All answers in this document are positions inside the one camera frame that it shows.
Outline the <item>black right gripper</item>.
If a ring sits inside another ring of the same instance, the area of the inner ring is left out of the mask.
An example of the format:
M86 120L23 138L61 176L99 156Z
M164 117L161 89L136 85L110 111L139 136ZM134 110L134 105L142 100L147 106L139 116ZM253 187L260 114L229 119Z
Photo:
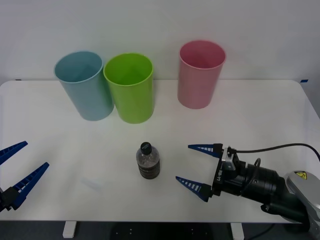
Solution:
M189 149L205 153L218 159L217 169L213 178L212 187L205 183L200 183L176 176L175 179L194 193L204 202L208 202L212 196L220 196L225 192L234 196L250 197L249 189L245 186L249 182L250 171L248 163L239 160L238 155L235 158L235 170L226 170L222 164L223 144L189 144Z

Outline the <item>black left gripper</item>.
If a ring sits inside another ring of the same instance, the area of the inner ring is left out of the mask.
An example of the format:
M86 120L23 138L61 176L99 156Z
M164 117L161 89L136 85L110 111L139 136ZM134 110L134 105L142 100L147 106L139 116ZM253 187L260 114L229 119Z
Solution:
M27 145L26 141L22 141L0 150L0 165ZM4 209L8 211L11 209L17 210L49 166L49 163L45 162L14 186L9 187L5 191L0 188L0 212Z

